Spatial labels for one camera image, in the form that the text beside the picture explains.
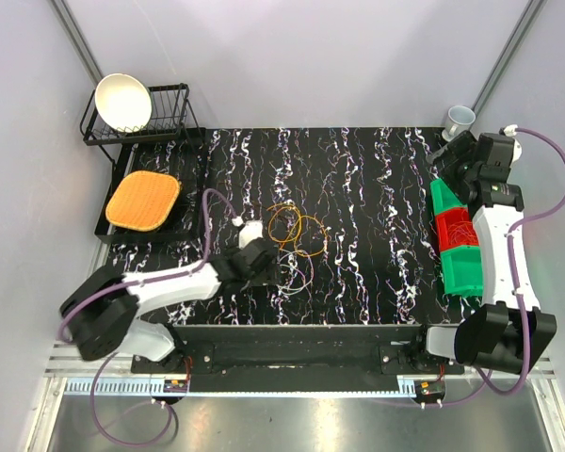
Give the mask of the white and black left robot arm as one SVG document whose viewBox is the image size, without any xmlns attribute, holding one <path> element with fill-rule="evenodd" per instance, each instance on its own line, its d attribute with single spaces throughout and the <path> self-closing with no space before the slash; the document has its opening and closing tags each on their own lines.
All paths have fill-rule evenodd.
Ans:
<svg viewBox="0 0 565 452">
<path fill-rule="evenodd" d="M 102 266 L 60 306 L 58 336 L 76 345 L 85 362 L 123 352 L 175 372 L 185 351 L 165 325 L 141 317 L 172 304 L 211 299 L 224 289 L 264 284 L 276 257 L 276 247 L 258 237 L 243 248 L 179 268 L 120 274 Z"/>
</svg>

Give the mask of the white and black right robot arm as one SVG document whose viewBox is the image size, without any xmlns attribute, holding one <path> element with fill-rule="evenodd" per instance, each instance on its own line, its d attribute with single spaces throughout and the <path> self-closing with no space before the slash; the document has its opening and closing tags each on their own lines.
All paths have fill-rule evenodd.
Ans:
<svg viewBox="0 0 565 452">
<path fill-rule="evenodd" d="M 483 269 L 481 306 L 457 327 L 429 326 L 409 349 L 414 370 L 429 373 L 443 358 L 511 374 L 527 374 L 557 332 L 557 320 L 541 311 L 528 277 L 523 243 L 522 190 L 509 183 L 522 154 L 517 125 L 498 133 L 459 133 L 427 161 L 467 206 Z"/>
</svg>

